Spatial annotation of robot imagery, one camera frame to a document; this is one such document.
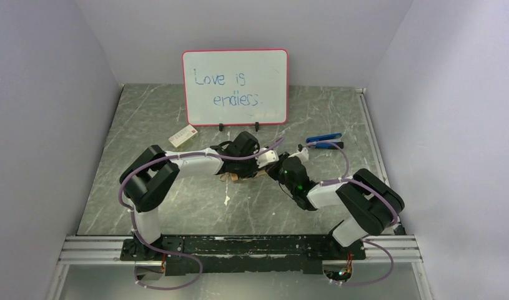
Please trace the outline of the beige and black umbrella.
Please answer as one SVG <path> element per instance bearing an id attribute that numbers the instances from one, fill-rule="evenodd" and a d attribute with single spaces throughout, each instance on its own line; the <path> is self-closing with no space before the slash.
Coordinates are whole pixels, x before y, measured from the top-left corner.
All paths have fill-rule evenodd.
<path id="1" fill-rule="evenodd" d="M 218 176 L 219 180 L 222 182 L 230 179 L 233 183 L 249 181 L 255 178 L 269 178 L 270 180 L 274 180 L 266 169 L 219 171 L 216 176 Z"/>

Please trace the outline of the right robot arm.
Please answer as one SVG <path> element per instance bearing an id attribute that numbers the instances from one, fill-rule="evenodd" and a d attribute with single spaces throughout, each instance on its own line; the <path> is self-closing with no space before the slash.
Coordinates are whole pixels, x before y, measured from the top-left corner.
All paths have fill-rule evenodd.
<path id="1" fill-rule="evenodd" d="M 286 187 L 303 210 L 342 207 L 348 217 L 329 232 L 329 237 L 342 247 L 383 233 L 398 222 L 398 215 L 405 208 L 403 199 L 367 169 L 359 169 L 348 178 L 315 182 L 299 157 L 284 153 L 265 171 Z"/>

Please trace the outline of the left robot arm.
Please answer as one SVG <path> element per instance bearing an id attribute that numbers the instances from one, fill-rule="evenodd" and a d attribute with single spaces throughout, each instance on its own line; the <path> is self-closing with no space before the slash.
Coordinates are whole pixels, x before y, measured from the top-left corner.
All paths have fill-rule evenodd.
<path id="1" fill-rule="evenodd" d="M 178 179 L 235 174 L 255 176 L 273 150 L 243 131 L 234 140 L 198 151 L 165 151 L 149 146 L 120 176 L 119 203 L 131 217 L 133 235 L 144 245 L 155 246 L 162 237 L 158 208 Z"/>

